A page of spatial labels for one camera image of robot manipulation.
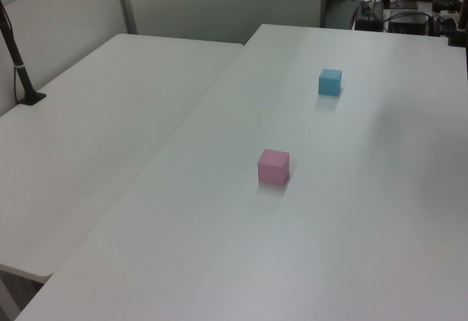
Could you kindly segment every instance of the cube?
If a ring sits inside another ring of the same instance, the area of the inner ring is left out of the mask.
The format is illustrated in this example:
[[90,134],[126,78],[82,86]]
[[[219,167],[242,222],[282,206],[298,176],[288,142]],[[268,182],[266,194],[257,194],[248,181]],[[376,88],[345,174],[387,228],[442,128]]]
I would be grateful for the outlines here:
[[265,149],[258,160],[258,181],[284,186],[290,174],[290,154]]
[[319,77],[319,94],[338,96],[341,91],[340,70],[324,69]]

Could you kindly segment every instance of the white wall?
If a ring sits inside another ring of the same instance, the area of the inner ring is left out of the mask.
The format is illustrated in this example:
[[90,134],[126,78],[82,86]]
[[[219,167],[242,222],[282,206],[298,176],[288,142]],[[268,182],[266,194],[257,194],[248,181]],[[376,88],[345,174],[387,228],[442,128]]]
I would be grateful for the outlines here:
[[245,44],[260,24],[319,26],[322,0],[130,0],[138,34]]
[[[126,32],[119,0],[17,0],[5,8],[35,89]],[[0,36],[0,115],[15,105],[12,86],[12,60]]]

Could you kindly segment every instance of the blue cube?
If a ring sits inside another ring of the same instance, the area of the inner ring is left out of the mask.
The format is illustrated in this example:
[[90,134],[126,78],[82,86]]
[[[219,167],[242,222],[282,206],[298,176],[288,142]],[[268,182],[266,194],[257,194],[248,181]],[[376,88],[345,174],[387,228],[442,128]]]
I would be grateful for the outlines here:
[[340,70],[324,69],[319,77],[319,94],[338,96],[341,91]]

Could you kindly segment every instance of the pink cube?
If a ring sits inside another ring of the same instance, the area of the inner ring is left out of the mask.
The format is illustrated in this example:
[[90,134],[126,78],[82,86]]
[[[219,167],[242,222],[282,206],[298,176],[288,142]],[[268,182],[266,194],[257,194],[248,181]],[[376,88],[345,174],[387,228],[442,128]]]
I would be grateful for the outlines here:
[[258,160],[258,181],[284,186],[290,174],[290,154],[265,149]]

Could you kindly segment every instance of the floor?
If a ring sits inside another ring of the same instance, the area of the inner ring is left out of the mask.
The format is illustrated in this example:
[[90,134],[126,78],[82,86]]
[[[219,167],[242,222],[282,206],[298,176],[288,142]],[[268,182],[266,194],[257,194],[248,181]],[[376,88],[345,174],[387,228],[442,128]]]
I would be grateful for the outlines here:
[[42,284],[0,271],[0,321],[13,321]]
[[327,0],[325,27],[349,30],[352,14],[362,0]]

